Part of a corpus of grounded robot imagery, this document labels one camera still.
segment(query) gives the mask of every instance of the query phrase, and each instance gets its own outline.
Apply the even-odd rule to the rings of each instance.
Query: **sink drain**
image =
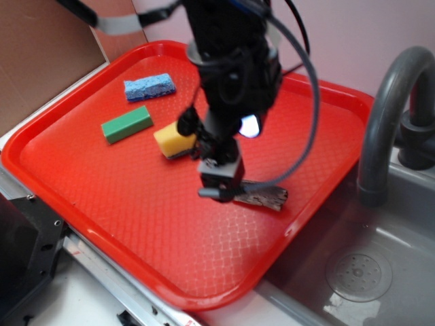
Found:
[[[339,296],[353,302],[367,302],[387,292],[392,283],[392,269],[371,248],[349,247],[328,260],[326,280]]]

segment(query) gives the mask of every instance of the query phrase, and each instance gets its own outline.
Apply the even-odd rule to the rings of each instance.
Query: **green sponge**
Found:
[[[147,108],[142,106],[102,124],[101,128],[107,141],[113,144],[152,125]]]

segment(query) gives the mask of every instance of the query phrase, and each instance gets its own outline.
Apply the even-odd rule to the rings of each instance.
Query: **piece of wood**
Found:
[[[245,187],[246,185],[252,185],[257,182],[243,180],[240,186]],[[254,192],[243,194],[234,197],[236,202],[244,202],[245,204],[264,206],[274,211],[281,211],[285,201],[288,198],[288,191],[282,187],[272,186],[267,188],[262,188]]]

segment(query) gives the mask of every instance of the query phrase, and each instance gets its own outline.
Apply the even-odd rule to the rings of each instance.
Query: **toy sink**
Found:
[[[369,209],[353,169],[265,276],[325,323],[434,324],[435,179],[389,171],[387,204]]]

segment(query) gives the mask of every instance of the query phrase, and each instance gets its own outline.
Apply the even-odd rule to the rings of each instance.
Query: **faucet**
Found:
[[[403,112],[409,101],[409,110]],[[413,170],[435,165],[435,58],[411,47],[392,63],[377,92],[367,123],[358,168],[357,193],[365,206],[387,201],[393,144],[399,162]]]

